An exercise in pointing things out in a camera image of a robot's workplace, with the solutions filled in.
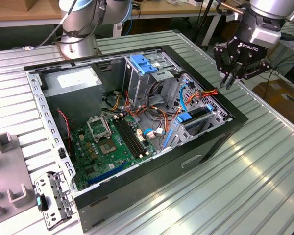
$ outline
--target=wooden table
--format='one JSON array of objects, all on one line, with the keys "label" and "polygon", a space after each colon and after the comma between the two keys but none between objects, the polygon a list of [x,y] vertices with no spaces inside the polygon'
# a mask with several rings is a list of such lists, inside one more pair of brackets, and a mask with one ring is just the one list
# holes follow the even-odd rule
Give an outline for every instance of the wooden table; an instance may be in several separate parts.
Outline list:
[{"label": "wooden table", "polygon": [[[140,16],[137,10],[132,11],[132,19],[138,17],[140,19],[154,19],[198,16],[199,10],[200,7],[188,3],[172,5],[165,0],[159,2],[146,1],[141,3]],[[214,16],[214,18],[204,38],[203,45],[208,44],[221,17],[217,14],[215,8],[212,8],[208,15]],[[61,12],[57,0],[38,0],[28,12],[0,7],[0,27],[58,24],[60,19]],[[122,23],[114,24],[113,36],[120,36],[121,32]]]}]

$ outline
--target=white label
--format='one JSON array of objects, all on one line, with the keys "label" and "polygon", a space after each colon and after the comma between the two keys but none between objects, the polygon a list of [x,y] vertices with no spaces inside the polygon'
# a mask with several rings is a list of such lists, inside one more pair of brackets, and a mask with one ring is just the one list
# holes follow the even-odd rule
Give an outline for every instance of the white label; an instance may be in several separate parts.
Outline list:
[{"label": "white label", "polygon": [[162,134],[162,131],[163,131],[163,129],[162,128],[157,128],[157,130],[155,130],[155,132],[157,132],[157,133],[159,133],[159,134]]},{"label": "white label", "polygon": [[279,89],[281,89],[280,85],[279,85],[279,84],[276,84],[276,83],[271,84],[271,86],[272,86],[275,90],[279,90]]},{"label": "white label", "polygon": [[154,67],[160,67],[160,64],[159,63],[153,63],[151,65],[154,66]]},{"label": "white label", "polygon": [[91,79],[94,79],[94,75],[89,70],[82,70],[58,76],[58,81],[62,88],[87,83],[90,82]]}]

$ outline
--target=blue plastic clip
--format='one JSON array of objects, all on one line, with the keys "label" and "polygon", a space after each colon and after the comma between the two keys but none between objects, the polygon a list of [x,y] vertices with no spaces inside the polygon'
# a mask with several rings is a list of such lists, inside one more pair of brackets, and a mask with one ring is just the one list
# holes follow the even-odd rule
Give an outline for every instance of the blue plastic clip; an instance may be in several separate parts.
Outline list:
[{"label": "blue plastic clip", "polygon": [[177,120],[179,123],[182,123],[182,122],[185,122],[185,121],[187,121],[187,120],[189,120],[189,119],[191,119],[191,118],[192,118],[192,116],[191,116],[189,113],[184,112],[184,113],[179,114],[179,115],[176,117],[176,120]]},{"label": "blue plastic clip", "polygon": [[142,74],[157,72],[158,69],[151,65],[148,59],[143,55],[131,55],[131,61]]},{"label": "blue plastic clip", "polygon": [[207,109],[208,109],[210,112],[213,111],[214,107],[212,107],[211,104],[206,104],[206,106],[207,106]]}]

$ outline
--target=yellow cable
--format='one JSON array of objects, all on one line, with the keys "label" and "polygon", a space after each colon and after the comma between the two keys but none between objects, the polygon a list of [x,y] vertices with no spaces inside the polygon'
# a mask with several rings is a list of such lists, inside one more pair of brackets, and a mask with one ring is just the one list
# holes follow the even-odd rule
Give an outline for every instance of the yellow cable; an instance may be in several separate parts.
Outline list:
[{"label": "yellow cable", "polygon": [[116,110],[116,108],[118,107],[118,104],[119,104],[119,96],[117,97],[117,101],[116,101],[116,104],[113,106],[113,108],[111,108],[110,110],[113,111],[113,110]]}]

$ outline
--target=aluminum table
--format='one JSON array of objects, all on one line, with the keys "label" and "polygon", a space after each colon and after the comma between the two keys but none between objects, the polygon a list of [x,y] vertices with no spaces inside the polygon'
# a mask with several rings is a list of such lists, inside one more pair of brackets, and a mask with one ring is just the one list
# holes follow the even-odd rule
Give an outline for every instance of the aluminum table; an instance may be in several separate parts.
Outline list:
[{"label": "aluminum table", "polygon": [[[213,85],[214,61],[173,31],[98,40],[105,53],[170,45]],[[57,171],[23,66],[62,60],[57,47],[0,51],[0,132],[17,134],[31,180]],[[294,126],[243,84],[220,90],[248,118],[217,154],[86,234],[291,234]],[[0,223],[2,234],[82,234],[77,215],[48,232],[33,207]]]}]

